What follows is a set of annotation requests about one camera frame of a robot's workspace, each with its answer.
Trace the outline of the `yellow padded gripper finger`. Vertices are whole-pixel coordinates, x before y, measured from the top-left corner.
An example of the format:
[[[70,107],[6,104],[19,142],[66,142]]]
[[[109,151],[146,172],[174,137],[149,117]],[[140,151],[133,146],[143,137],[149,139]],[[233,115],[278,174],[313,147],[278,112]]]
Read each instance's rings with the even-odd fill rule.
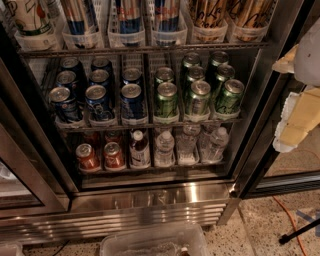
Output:
[[[294,73],[294,59],[298,45],[293,46],[283,57],[272,65],[272,70],[281,74]]]
[[[280,117],[273,148],[277,152],[287,153],[295,149],[320,124],[320,89],[290,92]]]

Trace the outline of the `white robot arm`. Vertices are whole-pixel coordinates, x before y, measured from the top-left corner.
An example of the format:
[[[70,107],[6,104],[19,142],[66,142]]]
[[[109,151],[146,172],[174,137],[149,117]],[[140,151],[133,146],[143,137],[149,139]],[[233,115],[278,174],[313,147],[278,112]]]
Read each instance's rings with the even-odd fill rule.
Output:
[[[301,93],[289,93],[274,133],[274,149],[286,153],[320,124],[320,18],[272,69],[282,74],[292,73],[297,81],[308,86]]]

